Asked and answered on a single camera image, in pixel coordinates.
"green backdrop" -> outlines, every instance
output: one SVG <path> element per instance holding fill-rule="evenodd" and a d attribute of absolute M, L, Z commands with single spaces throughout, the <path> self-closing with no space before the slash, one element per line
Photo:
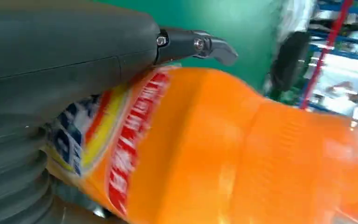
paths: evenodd
<path fill-rule="evenodd" d="M 215 60 L 185 59 L 186 67 L 227 71 L 259 90 L 276 51 L 283 0 L 100 0 L 146 12 L 163 26 L 201 29 L 226 39 L 238 52 L 234 66 Z"/>

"black object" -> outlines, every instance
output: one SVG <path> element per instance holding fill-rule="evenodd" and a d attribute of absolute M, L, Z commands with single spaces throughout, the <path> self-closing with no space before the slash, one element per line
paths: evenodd
<path fill-rule="evenodd" d="M 205 31 L 162 28 L 161 35 L 167 43 L 158 48 L 158 64 L 193 56 L 214 58 L 224 65 L 232 65 L 238 57 L 235 49 L 225 40 Z"/>
<path fill-rule="evenodd" d="M 160 32 L 146 14 L 100 3 L 0 0 L 0 224 L 108 222 L 53 196 L 39 127 L 166 61 L 157 59 Z M 194 46 L 164 57 L 194 56 Z"/>
<path fill-rule="evenodd" d="M 308 33 L 297 31 L 281 45 L 270 71 L 274 89 L 288 91 L 293 86 L 306 61 L 309 42 Z"/>
<path fill-rule="evenodd" d="M 339 1 L 339 0 L 319 0 L 319 3 L 320 2 L 324 2 L 327 4 L 331 4 L 331 5 L 340 5 L 341 4 L 341 1 Z"/>
<path fill-rule="evenodd" d="M 309 28 L 309 30 L 314 30 L 318 32 L 329 33 L 328 30 L 333 28 L 335 20 L 331 19 L 323 19 L 323 20 L 311 20 L 310 25 L 319 25 L 325 27 L 326 29 L 318 29 L 318 28 Z M 338 35 L 340 36 L 349 36 L 352 32 L 358 31 L 358 24 L 343 24 L 342 28 L 340 29 Z"/>

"blue metal shelf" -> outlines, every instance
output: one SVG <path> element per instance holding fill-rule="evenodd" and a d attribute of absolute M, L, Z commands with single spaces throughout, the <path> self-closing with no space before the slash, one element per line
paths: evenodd
<path fill-rule="evenodd" d="M 317 31 L 312 31 L 312 30 L 310 30 L 309 33 L 312 34 L 313 36 L 318 36 L 318 37 L 321 37 L 323 39 L 327 39 L 327 36 L 329 35 L 327 33 L 317 32 Z M 358 44 L 358 39 L 353 39 L 353 38 L 344 37 L 344 36 L 337 36 L 336 40 L 337 41 L 343 41 L 343 42 L 357 43 Z"/>
<path fill-rule="evenodd" d="M 323 2 L 334 2 L 336 4 L 338 4 L 339 2 L 335 2 L 334 0 L 319 0 L 319 1 L 323 1 Z"/>
<path fill-rule="evenodd" d="M 316 45 L 310 45 L 310 49 L 312 51 L 318 51 L 318 52 L 321 52 L 322 49 L 319 48 L 318 46 Z M 342 57 L 347 57 L 347 58 L 350 58 L 350 59 L 355 59 L 355 60 L 358 60 L 358 54 L 355 54 L 355 53 L 351 53 L 351 52 L 345 52 L 345 51 L 341 51 L 341 50 L 331 50 L 329 52 L 329 54 L 331 55 L 337 55 L 337 56 L 342 56 Z"/>
<path fill-rule="evenodd" d="M 340 113 L 331 111 L 331 110 L 327 109 L 324 106 L 316 105 L 316 104 L 313 104 L 313 103 L 308 104 L 308 106 L 311 107 L 311 108 L 314 108 L 314 109 L 316 109 L 317 111 L 320 111 L 320 112 L 327 112 L 327 113 L 331 113 L 331 114 L 335 114 L 335 115 L 342 115 Z"/>
<path fill-rule="evenodd" d="M 319 4 L 320 10 L 327 10 L 327 11 L 341 11 L 340 5 L 325 5 L 325 4 Z M 355 13 L 358 14 L 358 7 L 351 7 L 349 8 L 349 13 Z"/>

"metal rack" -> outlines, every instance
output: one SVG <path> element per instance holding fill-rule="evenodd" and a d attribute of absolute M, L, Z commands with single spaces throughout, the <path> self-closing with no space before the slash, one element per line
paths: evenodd
<path fill-rule="evenodd" d="M 321 10 L 328 10 L 328 11 L 336 11 L 340 12 L 340 16 L 337 19 L 334 28 L 332 29 L 332 32 L 330 34 L 323 33 L 323 32 L 317 32 L 317 31 L 309 31 L 310 34 L 314 37 L 319 38 L 318 40 L 327 40 L 327 46 L 324 48 L 320 48 L 317 45 L 311 44 L 310 50 L 316 51 L 316 52 L 322 52 L 321 57 L 319 58 L 320 61 L 323 60 L 323 57 L 325 54 L 332 54 L 337 56 L 343 56 L 350 59 L 356 59 L 358 60 L 358 54 L 352 53 L 352 52 L 346 52 L 338 49 L 334 49 L 334 42 L 335 40 L 340 42 L 349 42 L 349 43 L 355 43 L 358 44 L 358 39 L 349 38 L 345 36 L 335 35 L 338 33 L 339 29 L 341 28 L 343 20 L 339 21 L 341 17 L 346 17 L 347 14 L 358 14 L 358 7 L 354 7 L 353 0 L 344 0 L 341 3 L 338 4 L 318 4 L 319 9 Z M 315 80 L 317 79 L 320 72 L 320 68 L 317 68 L 317 71 L 313 74 L 311 81 L 308 83 L 308 86 L 306 90 L 304 91 L 304 97 L 302 99 L 302 103 L 300 104 L 300 108 L 305 109 L 308 105 L 308 97 L 310 95 L 311 89 L 313 88 L 313 85 L 315 84 Z"/>

